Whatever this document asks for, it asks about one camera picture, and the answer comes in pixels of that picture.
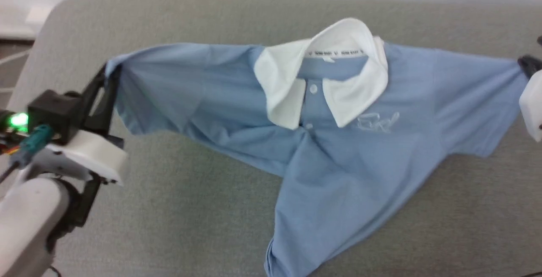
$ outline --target shirt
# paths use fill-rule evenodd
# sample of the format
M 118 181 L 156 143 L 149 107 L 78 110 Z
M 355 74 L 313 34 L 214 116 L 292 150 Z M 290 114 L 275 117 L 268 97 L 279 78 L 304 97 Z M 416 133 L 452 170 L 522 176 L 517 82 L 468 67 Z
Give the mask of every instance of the shirt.
M 179 132 L 281 176 L 270 277 L 302 277 L 377 230 L 445 157 L 490 155 L 519 113 L 515 61 L 385 43 L 357 19 L 273 47 L 120 55 L 133 134 Z

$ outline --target shirt logo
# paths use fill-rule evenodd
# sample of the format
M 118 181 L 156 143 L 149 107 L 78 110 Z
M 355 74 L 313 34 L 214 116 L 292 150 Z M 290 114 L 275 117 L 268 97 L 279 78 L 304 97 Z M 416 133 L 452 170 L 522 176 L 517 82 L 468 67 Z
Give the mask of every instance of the shirt logo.
M 391 126 L 399 120 L 399 112 L 393 113 L 390 119 L 381 119 L 380 113 L 367 113 L 358 116 L 356 126 L 361 130 L 391 133 Z

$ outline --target floor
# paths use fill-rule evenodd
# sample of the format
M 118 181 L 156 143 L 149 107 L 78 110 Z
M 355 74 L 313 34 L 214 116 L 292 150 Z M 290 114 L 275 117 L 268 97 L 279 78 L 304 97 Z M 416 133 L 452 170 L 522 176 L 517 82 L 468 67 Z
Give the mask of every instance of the floor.
M 32 42 L 0 39 L 0 109 L 8 106 L 11 92 L 25 66 Z

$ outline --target teal connector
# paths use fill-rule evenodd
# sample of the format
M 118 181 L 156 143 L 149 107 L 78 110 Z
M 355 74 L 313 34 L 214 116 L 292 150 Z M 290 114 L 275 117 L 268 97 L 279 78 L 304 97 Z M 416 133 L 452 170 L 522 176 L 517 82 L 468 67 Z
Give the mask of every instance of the teal connector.
M 55 132 L 48 125 L 40 125 L 19 144 L 19 150 L 10 157 L 11 164 L 17 164 L 19 169 L 26 167 L 33 157 L 47 146 Z

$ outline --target shirt button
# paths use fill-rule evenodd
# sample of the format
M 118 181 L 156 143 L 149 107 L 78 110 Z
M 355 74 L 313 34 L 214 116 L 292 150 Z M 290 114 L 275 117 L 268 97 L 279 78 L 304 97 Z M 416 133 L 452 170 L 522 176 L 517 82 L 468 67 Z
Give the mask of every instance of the shirt button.
M 313 84 L 310 86 L 310 88 L 308 89 L 310 91 L 311 94 L 316 94 L 318 92 L 318 86 L 316 86 L 316 84 Z

